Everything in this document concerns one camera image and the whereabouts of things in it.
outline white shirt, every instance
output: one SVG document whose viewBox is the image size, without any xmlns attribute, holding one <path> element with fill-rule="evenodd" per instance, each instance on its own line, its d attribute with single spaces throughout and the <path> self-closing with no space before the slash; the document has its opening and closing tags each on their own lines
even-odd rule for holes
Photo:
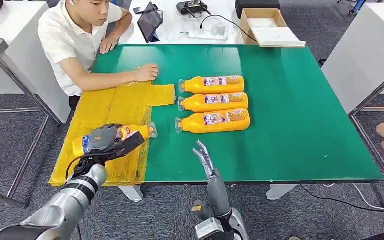
<svg viewBox="0 0 384 240">
<path fill-rule="evenodd" d="M 122 9 L 109 3 L 107 21 L 102 26 L 93 26 L 90 34 L 73 22 L 67 12 L 65 0 L 61 0 L 56 7 L 42 15 L 38 27 L 39 38 L 56 80 L 68 96 L 80 96 L 82 90 L 63 71 L 60 62 L 77 58 L 84 69 L 90 72 L 101 41 L 107 33 L 108 23 L 116 22 L 121 17 Z"/>
</svg>

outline orange bottle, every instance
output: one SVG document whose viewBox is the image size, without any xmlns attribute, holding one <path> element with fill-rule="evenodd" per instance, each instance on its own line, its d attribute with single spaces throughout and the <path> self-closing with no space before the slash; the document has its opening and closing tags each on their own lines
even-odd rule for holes
<svg viewBox="0 0 384 240">
<path fill-rule="evenodd" d="M 117 136 L 115 137 L 115 142 L 124 141 L 129 135 L 134 134 L 135 132 L 140 132 L 144 139 L 157 138 L 158 132 L 155 127 L 155 123 L 150 122 L 147 125 L 127 125 L 121 126 L 118 128 Z M 72 143 L 74 157 L 81 157 L 89 153 L 88 144 L 89 144 L 90 135 L 84 135 L 75 139 Z"/>
<path fill-rule="evenodd" d="M 225 94 L 239 93 L 245 89 L 242 76 L 196 76 L 190 80 L 179 80 L 180 93 Z"/>
<path fill-rule="evenodd" d="M 240 131 L 251 124 L 250 113 L 244 108 L 194 113 L 190 117 L 175 119 L 176 132 L 194 134 Z"/>
<path fill-rule="evenodd" d="M 177 105 L 179 111 L 190 110 L 194 113 L 226 109 L 247 109 L 248 96 L 243 92 L 208 95 L 195 94 L 186 99 L 179 97 Z"/>
</svg>

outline phone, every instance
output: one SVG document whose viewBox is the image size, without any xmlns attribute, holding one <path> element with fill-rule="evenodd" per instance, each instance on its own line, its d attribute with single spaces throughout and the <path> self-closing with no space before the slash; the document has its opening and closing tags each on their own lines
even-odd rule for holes
<svg viewBox="0 0 384 240">
<path fill-rule="evenodd" d="M 145 11 L 145 8 L 143 8 L 143 7 L 135 7 L 135 8 L 133 8 L 133 12 L 135 14 L 143 14 L 144 11 Z"/>
<path fill-rule="evenodd" d="M 153 6 L 156 10 L 158 10 L 157 5 L 153 4 Z M 145 12 L 145 9 L 146 9 L 146 7 L 135 7 L 135 8 L 133 8 L 133 12 L 135 14 L 143 14 Z"/>
</svg>

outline yellow plastic sheet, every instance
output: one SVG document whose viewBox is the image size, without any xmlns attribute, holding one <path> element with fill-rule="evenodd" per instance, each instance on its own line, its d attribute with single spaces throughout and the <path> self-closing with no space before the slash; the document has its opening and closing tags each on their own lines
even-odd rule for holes
<svg viewBox="0 0 384 240">
<path fill-rule="evenodd" d="M 144 82 L 85 92 L 78 103 L 49 183 L 54 187 L 65 183 L 67 167 L 74 159 L 73 141 L 78 137 L 105 124 L 144 125 L 151 121 L 152 106 L 171 105 L 174 102 L 173 84 L 152 85 Z M 104 186 L 142 184 L 145 180 L 148 149 L 149 141 L 146 141 L 126 157 L 107 162 Z M 77 162 L 72 164 L 69 174 Z"/>
</svg>

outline man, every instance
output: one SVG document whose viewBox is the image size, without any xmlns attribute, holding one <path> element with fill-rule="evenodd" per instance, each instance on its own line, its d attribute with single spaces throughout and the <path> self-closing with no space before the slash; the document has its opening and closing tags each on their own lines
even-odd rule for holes
<svg viewBox="0 0 384 240">
<path fill-rule="evenodd" d="M 112 22 L 116 22 L 116 27 L 105 37 L 108 23 Z M 129 11 L 108 0 L 61 0 L 40 18 L 38 34 L 43 50 L 73 111 L 84 91 L 153 81 L 157 77 L 156 64 L 126 72 L 91 73 L 97 53 L 112 51 L 131 22 Z"/>
</svg>

